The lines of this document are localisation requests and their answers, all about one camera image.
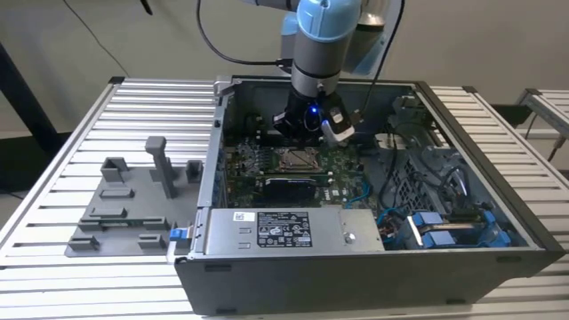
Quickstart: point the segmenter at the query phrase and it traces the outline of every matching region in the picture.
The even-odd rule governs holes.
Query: metal bracket
[[[215,83],[213,83],[215,96],[221,97],[223,95],[232,93],[233,85],[240,83],[241,81],[236,81],[236,83],[233,83],[233,79],[228,75],[217,76],[217,79],[215,80]]]

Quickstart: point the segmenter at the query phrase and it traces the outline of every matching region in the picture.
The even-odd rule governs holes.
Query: gray base plate
[[[108,183],[105,179],[101,179],[65,249],[65,256],[105,257],[164,255],[167,253],[169,230],[176,227],[188,227],[193,223],[199,183],[188,183],[184,168],[173,168],[177,197],[167,199],[160,183],[152,181],[151,171],[153,170],[152,168],[129,168],[129,171],[121,172],[124,183]],[[103,190],[128,189],[132,190],[132,197],[119,199],[101,199],[100,197]],[[127,211],[123,217],[95,216],[101,213],[120,213],[123,208]],[[167,219],[167,225],[160,223],[161,218]],[[140,236],[143,236],[145,249],[139,244]],[[92,237],[95,237],[95,242],[91,244],[95,246],[91,246],[89,240],[85,240],[80,241],[79,245],[75,242],[75,248],[81,247],[81,249],[72,249],[72,240],[92,239]],[[176,254],[187,252],[188,249],[179,241]]]

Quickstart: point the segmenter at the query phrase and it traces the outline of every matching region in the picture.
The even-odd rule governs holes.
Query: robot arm
[[[339,142],[355,133],[336,85],[360,13],[360,0],[299,3],[288,105],[273,116],[273,126],[285,137],[309,140],[324,133]]]
[[[276,130],[308,141],[347,139],[355,128],[336,85],[341,71],[368,74],[381,56],[387,0],[243,0],[292,11],[284,20],[281,58],[293,61],[291,93],[273,116]]]

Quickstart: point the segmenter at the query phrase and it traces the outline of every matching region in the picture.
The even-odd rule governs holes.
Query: workbench
[[[212,81],[125,79],[101,96],[0,231],[0,319],[201,319],[165,256],[64,256],[107,157],[151,166],[144,141],[168,139],[173,165],[204,159]],[[480,94],[432,87],[497,170],[569,249],[569,182]],[[469,306],[343,311],[248,319],[569,319],[569,256]]]

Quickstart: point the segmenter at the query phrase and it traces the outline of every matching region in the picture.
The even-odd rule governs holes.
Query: black metal stand
[[[0,90],[49,158],[61,148],[61,139],[25,80],[0,43]]]

